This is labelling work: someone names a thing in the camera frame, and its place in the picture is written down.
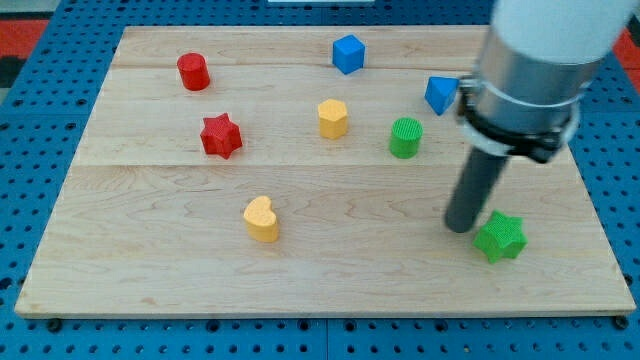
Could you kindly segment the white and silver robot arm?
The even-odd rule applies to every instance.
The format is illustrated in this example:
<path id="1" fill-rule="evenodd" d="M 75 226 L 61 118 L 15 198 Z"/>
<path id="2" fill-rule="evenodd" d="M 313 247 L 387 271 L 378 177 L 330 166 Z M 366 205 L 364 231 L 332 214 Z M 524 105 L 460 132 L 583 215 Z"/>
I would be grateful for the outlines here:
<path id="1" fill-rule="evenodd" d="M 460 83 L 463 132 L 493 156 L 538 162 L 571 140 L 579 103 L 637 0 L 501 0 Z"/>

